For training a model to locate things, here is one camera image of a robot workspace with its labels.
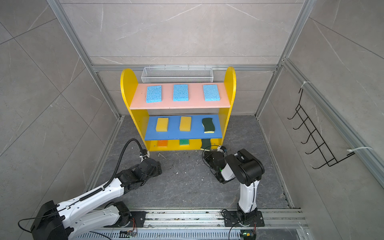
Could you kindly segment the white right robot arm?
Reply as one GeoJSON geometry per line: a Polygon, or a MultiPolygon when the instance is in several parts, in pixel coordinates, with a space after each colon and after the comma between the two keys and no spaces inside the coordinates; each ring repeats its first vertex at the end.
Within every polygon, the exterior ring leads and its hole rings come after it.
{"type": "Polygon", "coordinates": [[[204,150],[203,161],[222,184],[237,180],[240,183],[240,199],[236,211],[222,210],[227,227],[264,227],[264,218],[257,207],[258,185],[265,173],[264,165],[246,149],[228,155],[221,146],[216,151],[204,150]]]}

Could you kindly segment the bright green sponge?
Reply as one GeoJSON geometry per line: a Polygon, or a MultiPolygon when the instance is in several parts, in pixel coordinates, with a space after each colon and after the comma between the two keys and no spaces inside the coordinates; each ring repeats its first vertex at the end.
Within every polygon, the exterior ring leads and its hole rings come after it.
{"type": "Polygon", "coordinates": [[[188,139],[181,139],[179,140],[180,146],[188,146],[190,144],[190,141],[188,139]]]}

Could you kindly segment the orange sponge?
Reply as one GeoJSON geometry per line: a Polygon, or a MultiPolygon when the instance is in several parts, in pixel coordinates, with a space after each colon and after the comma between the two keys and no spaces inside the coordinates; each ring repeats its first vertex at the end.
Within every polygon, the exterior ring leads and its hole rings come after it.
{"type": "Polygon", "coordinates": [[[157,146],[159,148],[166,148],[168,146],[168,140],[158,140],[157,146]]]}

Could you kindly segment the dark green wavy sponge front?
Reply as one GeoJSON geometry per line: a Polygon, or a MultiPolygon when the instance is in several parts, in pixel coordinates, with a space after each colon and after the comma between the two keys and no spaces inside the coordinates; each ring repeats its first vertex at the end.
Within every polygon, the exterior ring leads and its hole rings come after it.
{"type": "Polygon", "coordinates": [[[202,125],[204,127],[205,134],[213,134],[216,131],[215,125],[213,123],[213,118],[203,118],[202,125]]]}

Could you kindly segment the light blue cellulose sponge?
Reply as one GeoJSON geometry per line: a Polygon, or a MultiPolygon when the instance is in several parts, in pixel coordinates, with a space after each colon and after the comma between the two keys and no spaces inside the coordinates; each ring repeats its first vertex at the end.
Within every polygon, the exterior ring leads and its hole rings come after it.
{"type": "Polygon", "coordinates": [[[218,85],[203,85],[203,91],[206,102],[221,100],[218,85]]]}

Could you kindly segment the yellow rectangular sponge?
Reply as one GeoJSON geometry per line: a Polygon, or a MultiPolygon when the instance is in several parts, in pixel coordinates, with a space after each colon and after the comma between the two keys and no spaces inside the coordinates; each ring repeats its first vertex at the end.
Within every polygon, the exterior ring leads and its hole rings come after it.
{"type": "Polygon", "coordinates": [[[190,132],[192,124],[192,117],[190,116],[181,116],[179,130],[181,132],[190,132]]]}

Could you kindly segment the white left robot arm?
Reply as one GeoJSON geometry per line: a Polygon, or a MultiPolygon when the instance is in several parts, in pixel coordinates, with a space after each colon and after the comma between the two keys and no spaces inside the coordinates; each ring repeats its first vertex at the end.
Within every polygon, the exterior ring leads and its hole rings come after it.
{"type": "Polygon", "coordinates": [[[145,158],[138,165],[117,173],[111,182],[71,200],[42,205],[31,226],[35,240],[71,240],[102,227],[125,227],[132,223],[132,214],[123,202],[107,208],[96,208],[136,190],[150,178],[162,174],[161,164],[145,158]]]}

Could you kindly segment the dark green wavy sponge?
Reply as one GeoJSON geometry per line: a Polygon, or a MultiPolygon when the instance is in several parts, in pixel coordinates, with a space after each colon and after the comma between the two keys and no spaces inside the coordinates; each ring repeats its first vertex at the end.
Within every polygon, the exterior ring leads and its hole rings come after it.
{"type": "Polygon", "coordinates": [[[213,123],[213,118],[203,118],[202,125],[204,127],[205,134],[213,134],[216,131],[215,125],[213,123]]]}
{"type": "Polygon", "coordinates": [[[210,139],[202,139],[201,150],[206,151],[211,149],[211,140],[210,139]]]}

